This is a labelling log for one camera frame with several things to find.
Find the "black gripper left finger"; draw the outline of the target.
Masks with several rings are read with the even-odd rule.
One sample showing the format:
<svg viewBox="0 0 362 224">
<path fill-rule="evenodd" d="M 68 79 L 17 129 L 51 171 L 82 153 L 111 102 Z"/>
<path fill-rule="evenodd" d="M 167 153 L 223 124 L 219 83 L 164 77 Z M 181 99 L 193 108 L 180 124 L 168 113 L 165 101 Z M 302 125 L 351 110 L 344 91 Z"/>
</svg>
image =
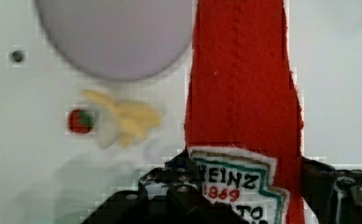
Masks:
<svg viewBox="0 0 362 224">
<path fill-rule="evenodd" d="M 195 162 L 186 151 L 154 168 L 138 189 L 114 193 L 81 224 L 247 224 L 225 203 L 202 195 Z"/>
</svg>

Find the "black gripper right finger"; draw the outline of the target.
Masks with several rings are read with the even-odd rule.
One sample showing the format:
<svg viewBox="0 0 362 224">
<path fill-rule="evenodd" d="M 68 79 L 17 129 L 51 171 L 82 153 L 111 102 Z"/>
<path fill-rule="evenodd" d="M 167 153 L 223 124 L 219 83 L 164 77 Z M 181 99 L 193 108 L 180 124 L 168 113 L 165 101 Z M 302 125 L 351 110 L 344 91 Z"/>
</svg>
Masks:
<svg viewBox="0 0 362 224">
<path fill-rule="evenodd" d="M 319 224 L 362 224 L 362 170 L 302 159 L 302 197 Z"/>
</svg>

